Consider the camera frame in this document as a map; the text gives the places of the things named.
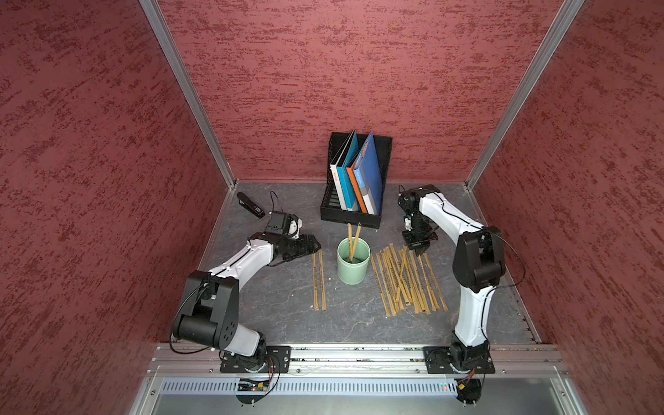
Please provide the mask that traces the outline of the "green metal cup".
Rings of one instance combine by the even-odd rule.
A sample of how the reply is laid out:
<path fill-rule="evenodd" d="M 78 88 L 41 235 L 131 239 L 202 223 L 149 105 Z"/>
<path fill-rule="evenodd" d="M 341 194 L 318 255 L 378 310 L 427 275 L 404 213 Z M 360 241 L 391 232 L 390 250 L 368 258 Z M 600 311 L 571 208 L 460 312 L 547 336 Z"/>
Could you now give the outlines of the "green metal cup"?
<path fill-rule="evenodd" d="M 358 285 L 367 275 L 371 250 L 368 243 L 359 239 L 350 260 L 349 239 L 342 240 L 336 251 L 337 276 L 346 285 Z"/>

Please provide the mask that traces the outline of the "paper straw eleventh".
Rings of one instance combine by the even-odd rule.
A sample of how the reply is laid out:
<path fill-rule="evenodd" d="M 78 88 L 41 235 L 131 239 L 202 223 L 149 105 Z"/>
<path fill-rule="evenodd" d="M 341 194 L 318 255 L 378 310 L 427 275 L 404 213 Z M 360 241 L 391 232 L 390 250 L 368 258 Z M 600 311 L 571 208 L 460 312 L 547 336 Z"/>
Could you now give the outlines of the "paper straw eleventh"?
<path fill-rule="evenodd" d="M 387 248 L 387 261 L 389 263 L 392 279 L 394 281 L 394 297 L 399 305 L 399 308 L 404 310 L 407 306 L 411 305 L 411 299 L 406 282 L 402 276 L 402 271 L 399 267 L 399 260 L 397 259 L 396 250 L 393 244 L 390 244 Z"/>

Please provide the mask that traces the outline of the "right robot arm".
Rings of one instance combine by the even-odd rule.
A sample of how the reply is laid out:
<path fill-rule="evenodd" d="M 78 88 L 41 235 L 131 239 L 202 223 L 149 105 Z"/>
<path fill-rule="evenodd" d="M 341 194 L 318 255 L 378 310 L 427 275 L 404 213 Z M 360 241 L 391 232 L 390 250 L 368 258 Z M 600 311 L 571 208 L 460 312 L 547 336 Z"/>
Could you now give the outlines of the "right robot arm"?
<path fill-rule="evenodd" d="M 398 205 L 405 213 L 402 236 L 416 256 L 437 240 L 438 229 L 455 243 L 452 272 L 461 295 L 449 363 L 458 373 L 470 372 L 489 358 L 485 325 L 491 298 L 506 272 L 501 233 L 471 219 L 433 185 L 401 190 Z"/>

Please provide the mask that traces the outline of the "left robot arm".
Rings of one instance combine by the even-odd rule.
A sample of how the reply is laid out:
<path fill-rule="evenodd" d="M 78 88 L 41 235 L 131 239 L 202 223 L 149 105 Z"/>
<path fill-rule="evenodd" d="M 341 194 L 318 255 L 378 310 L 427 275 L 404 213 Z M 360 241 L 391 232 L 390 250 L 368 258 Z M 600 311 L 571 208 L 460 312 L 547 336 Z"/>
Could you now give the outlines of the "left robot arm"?
<path fill-rule="evenodd" d="M 230 259 L 208 271 L 190 273 L 171 335 L 233 354 L 244 370 L 259 372 L 269 361 L 266 340 L 262 333 L 240 324 L 240 291 L 262 268 L 321 249 L 314 235 L 301 233 L 302 226 L 295 214 L 273 212 L 265 230 L 251 235 Z"/>

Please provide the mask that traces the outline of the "black mesh file holder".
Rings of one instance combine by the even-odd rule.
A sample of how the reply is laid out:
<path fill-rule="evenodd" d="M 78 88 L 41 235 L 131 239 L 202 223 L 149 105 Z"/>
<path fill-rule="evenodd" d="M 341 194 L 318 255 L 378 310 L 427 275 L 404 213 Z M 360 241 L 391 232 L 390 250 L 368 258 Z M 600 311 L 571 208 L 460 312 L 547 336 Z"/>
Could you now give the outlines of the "black mesh file holder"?
<path fill-rule="evenodd" d="M 333 221 L 333 222 L 338 222 L 338 223 L 351 223 L 351 224 L 361 224 L 365 228 L 375 228 L 378 229 L 380 227 L 380 222 L 381 222 L 381 213 L 383 210 L 383 196 L 384 196 L 384 191 L 385 191 L 385 186 L 386 186 L 386 181 L 387 181 L 387 173 L 388 173 L 388 168 L 390 164 L 390 158 L 391 158 L 391 152 L 392 152 L 392 144 L 393 140 L 392 138 L 389 137 L 382 137 L 382 136 L 374 136 L 375 138 L 375 146 L 376 146 L 376 151 L 377 151 L 377 156 L 378 156 L 378 161 L 380 164 L 380 174 L 382 178 L 382 195 L 381 195 L 381 210 L 380 214 L 363 214 L 362 212 L 358 211 L 346 211 L 341 209 L 340 203 L 338 200 L 337 192 L 335 190 L 335 185 L 333 183 L 333 178 L 332 174 L 330 173 L 330 159 L 332 158 L 332 151 L 333 151 L 333 135 L 334 134 L 346 134 L 346 133 L 340 133 L 340 132 L 333 132 L 330 137 L 329 141 L 329 148 L 328 148 L 328 171 L 327 171 L 327 184 L 326 184 L 326 190 L 323 196 L 323 201 L 321 204 L 321 219 L 324 221 Z M 369 134 L 358 134 L 358 140 L 359 140 L 359 151 L 358 153 L 361 152 L 361 148 L 363 147 L 365 140 L 367 139 Z"/>

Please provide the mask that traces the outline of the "teal book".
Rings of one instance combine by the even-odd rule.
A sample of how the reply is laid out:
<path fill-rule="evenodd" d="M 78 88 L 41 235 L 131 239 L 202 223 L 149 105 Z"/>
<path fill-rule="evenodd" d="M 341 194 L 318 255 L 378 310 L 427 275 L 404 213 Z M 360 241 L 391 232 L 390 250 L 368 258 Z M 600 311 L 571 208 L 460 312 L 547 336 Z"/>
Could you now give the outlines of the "teal book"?
<path fill-rule="evenodd" d="M 335 158 L 335 173 L 340 185 L 340 199 L 343 200 L 342 208 L 347 211 L 358 211 L 359 203 L 356 192 L 350 181 L 348 168 L 352 166 L 353 160 L 359 151 L 359 140 L 356 131 L 349 133 L 343 142 L 339 155 Z"/>

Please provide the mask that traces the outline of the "black stapler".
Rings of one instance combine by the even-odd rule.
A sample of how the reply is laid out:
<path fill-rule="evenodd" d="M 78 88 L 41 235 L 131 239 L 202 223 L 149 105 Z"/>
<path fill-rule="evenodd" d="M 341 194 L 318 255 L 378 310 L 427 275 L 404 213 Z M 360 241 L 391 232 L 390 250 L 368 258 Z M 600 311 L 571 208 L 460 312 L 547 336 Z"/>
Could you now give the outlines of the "black stapler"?
<path fill-rule="evenodd" d="M 255 217 L 262 219 L 266 213 L 262 207 L 259 207 L 248 195 L 243 192 L 237 194 L 238 202 L 245 210 L 253 214 Z"/>

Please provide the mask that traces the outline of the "orange book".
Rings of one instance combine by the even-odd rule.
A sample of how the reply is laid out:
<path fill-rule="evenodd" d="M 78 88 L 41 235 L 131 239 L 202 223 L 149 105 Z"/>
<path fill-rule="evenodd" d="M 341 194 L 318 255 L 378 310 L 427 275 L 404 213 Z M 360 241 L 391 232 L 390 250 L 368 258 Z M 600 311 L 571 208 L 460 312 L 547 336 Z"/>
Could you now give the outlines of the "orange book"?
<path fill-rule="evenodd" d="M 356 196 L 356 201 L 358 203 L 358 210 L 362 212 L 363 214 L 367 214 L 368 210 L 366 208 L 365 202 L 363 200 L 362 194 L 360 187 L 358 185 L 358 182 L 356 180 L 356 175 L 354 174 L 354 165 L 356 164 L 356 160 L 358 159 L 360 153 L 357 153 L 352 160 L 349 163 L 349 166 L 347 167 L 347 173 L 349 176 L 349 180 L 352 185 L 352 189 L 354 191 L 354 195 Z"/>

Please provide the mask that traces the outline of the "blue folder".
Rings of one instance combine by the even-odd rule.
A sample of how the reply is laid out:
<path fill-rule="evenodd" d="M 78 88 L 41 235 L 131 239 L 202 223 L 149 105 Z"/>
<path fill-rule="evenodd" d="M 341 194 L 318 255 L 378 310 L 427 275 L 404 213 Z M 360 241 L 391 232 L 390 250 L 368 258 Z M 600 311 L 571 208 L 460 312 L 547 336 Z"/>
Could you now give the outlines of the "blue folder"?
<path fill-rule="evenodd" d="M 375 203 L 377 214 L 381 210 L 382 178 L 380 174 L 380 164 L 378 161 L 375 138 L 373 133 L 369 133 L 363 147 L 361 148 L 358 159 L 361 162 L 361 170 L 365 180 L 370 188 L 370 195 Z"/>

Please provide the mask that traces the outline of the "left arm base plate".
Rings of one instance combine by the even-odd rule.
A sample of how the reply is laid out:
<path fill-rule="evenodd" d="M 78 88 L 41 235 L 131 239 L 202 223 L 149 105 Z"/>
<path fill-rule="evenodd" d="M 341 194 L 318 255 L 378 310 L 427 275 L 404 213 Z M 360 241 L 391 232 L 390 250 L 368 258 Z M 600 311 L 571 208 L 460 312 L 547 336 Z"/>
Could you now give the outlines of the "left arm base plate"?
<path fill-rule="evenodd" d="M 259 347 L 254 356 L 242 356 L 225 351 L 221 355 L 220 372 L 225 374 L 287 374 L 292 358 L 292 347 L 268 345 Z"/>

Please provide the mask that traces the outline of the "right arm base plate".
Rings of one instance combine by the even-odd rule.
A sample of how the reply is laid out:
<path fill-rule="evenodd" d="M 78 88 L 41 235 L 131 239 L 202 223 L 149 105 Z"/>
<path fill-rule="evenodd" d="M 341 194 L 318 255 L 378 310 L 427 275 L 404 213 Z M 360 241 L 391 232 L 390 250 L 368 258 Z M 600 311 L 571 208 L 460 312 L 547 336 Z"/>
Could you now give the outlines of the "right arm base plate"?
<path fill-rule="evenodd" d="M 493 375 L 496 372 L 489 344 L 466 347 L 455 342 L 451 346 L 423 347 L 424 362 L 430 375 Z"/>

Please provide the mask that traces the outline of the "aluminium front rail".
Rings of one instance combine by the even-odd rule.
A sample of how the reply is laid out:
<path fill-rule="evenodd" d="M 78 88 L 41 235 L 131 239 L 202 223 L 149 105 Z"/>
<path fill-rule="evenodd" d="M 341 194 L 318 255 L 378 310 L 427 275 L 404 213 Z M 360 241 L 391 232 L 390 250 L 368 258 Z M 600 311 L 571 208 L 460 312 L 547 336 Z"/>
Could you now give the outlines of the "aluminium front rail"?
<path fill-rule="evenodd" d="M 149 376 L 226 376 L 230 354 L 206 350 L 176 354 L 161 343 L 149 362 Z M 290 377 L 426 377 L 421 344 L 292 344 L 281 359 Z M 494 378 L 569 378 L 559 348 L 546 344 L 495 344 L 490 348 Z"/>

